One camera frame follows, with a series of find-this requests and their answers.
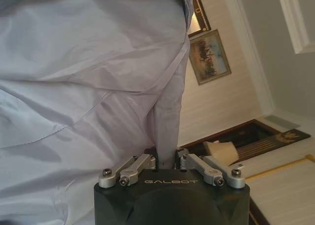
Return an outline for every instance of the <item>white trim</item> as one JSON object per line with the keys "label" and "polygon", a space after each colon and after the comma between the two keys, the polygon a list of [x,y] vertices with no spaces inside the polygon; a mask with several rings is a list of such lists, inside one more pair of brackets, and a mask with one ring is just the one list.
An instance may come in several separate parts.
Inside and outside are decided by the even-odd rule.
{"label": "white trim", "polygon": [[299,0],[280,0],[280,3],[295,53],[315,52],[315,42],[309,39]]}
{"label": "white trim", "polygon": [[275,108],[265,72],[241,0],[226,0],[263,115]]}

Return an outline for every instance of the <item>framed painting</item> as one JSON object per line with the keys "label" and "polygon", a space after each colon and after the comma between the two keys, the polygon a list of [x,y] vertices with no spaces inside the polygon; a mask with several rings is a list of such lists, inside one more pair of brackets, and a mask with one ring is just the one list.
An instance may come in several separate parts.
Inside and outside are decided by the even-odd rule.
{"label": "framed painting", "polygon": [[191,24],[188,29],[188,36],[192,37],[201,32],[210,31],[211,27],[203,9],[201,0],[193,0],[194,13],[191,18]]}
{"label": "framed painting", "polygon": [[191,39],[189,58],[199,85],[231,73],[218,30]]}

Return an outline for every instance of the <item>wall decoration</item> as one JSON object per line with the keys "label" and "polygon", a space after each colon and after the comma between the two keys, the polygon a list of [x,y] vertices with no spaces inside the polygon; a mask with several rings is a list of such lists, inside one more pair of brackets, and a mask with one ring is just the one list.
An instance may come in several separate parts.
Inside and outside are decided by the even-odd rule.
{"label": "wall decoration", "polygon": [[210,31],[211,27],[208,22],[206,13],[203,9],[201,0],[193,0],[194,13],[191,18],[191,24],[188,29],[188,36],[192,37],[201,32]]}
{"label": "wall decoration", "polygon": [[189,57],[199,85],[231,73],[218,30],[191,39]]}

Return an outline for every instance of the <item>painting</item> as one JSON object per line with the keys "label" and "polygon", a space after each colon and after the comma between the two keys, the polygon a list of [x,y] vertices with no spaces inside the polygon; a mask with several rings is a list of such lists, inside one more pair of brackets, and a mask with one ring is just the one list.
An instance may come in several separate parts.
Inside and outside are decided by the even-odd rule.
{"label": "painting", "polygon": [[189,57],[199,85],[231,73],[218,30],[192,39]]}
{"label": "painting", "polygon": [[192,37],[201,32],[211,30],[206,13],[203,9],[201,0],[193,0],[193,15],[191,18],[190,27],[188,29],[188,36]]}

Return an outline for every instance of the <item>screw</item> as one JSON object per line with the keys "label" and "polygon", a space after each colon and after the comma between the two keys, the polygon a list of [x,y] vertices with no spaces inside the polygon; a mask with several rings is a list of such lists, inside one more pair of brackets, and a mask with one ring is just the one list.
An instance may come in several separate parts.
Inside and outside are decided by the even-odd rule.
{"label": "screw", "polygon": [[244,167],[244,165],[242,165],[241,163],[239,163],[239,164],[237,165],[237,167],[235,167],[235,169],[241,169],[242,167]]}
{"label": "screw", "polygon": [[127,177],[122,177],[119,180],[120,185],[122,185],[123,187],[127,186],[129,184],[129,178]]}
{"label": "screw", "polygon": [[224,185],[224,179],[222,177],[216,177],[215,178],[215,185],[218,187],[221,187]]}
{"label": "screw", "polygon": [[239,169],[232,169],[231,173],[233,177],[240,177],[242,174],[242,171]]}
{"label": "screw", "polygon": [[108,177],[112,174],[112,170],[110,168],[106,168],[102,171],[104,177]]}

